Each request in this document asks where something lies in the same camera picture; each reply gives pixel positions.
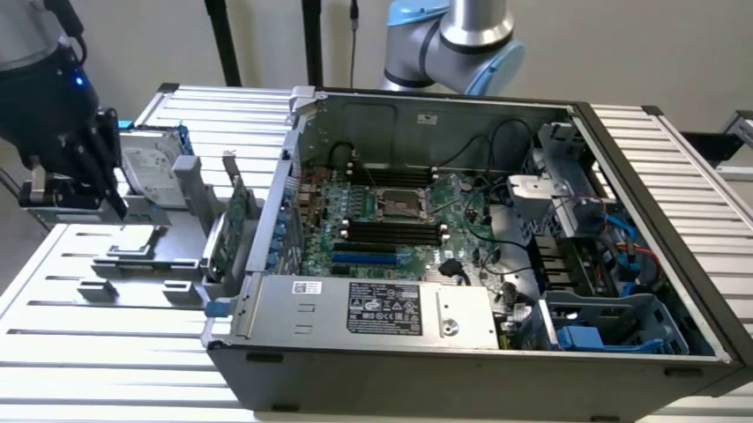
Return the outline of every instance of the robotic arm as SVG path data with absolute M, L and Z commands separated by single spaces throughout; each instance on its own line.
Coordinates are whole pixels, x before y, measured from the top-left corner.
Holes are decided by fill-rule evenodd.
M 497 95 L 522 65 L 506 0 L 394 0 L 382 89 Z
M 0 137 L 32 171 L 19 196 L 23 207 L 110 206 L 122 219 L 118 115 L 99 108 L 86 76 L 83 31 L 68 0 L 0 2 Z

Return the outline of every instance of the white sticker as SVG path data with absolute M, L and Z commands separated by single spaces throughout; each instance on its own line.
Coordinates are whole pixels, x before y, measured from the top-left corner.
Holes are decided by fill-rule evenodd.
M 162 207 L 184 207 L 186 200 L 172 168 L 176 158 L 171 152 L 128 147 L 123 149 L 123 159 L 135 176 L 132 184 L 144 197 Z
M 435 125 L 438 120 L 439 117 L 437 115 L 419 113 L 417 122 L 419 125 Z
M 322 293 L 322 282 L 312 280 L 296 280 L 292 282 L 292 293 Z

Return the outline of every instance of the motherboard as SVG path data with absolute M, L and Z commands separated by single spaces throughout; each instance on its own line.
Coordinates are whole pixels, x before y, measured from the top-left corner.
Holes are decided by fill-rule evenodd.
M 489 205 L 474 196 L 481 183 L 467 174 L 312 169 L 298 202 L 302 275 L 466 283 L 497 291 L 498 278 L 481 268 L 494 246 L 469 230 L 493 237 Z M 470 281 L 442 275 L 449 260 Z

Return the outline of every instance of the blue latch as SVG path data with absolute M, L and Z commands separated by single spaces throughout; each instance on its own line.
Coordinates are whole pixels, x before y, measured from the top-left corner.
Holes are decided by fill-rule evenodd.
M 223 301 L 207 302 L 207 307 L 203 310 L 203 315 L 207 317 L 227 317 L 231 315 L 231 303 Z
M 641 345 L 604 345 L 600 330 L 590 326 L 565 326 L 557 331 L 557 339 L 563 350 L 604 351 L 608 353 L 653 354 L 664 344 L 664 340 L 656 338 Z

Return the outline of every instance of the blue pcie slot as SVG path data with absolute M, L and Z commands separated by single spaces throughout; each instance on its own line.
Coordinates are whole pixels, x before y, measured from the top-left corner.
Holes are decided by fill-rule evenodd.
M 390 254 L 332 254 L 332 263 L 398 265 L 398 257 Z

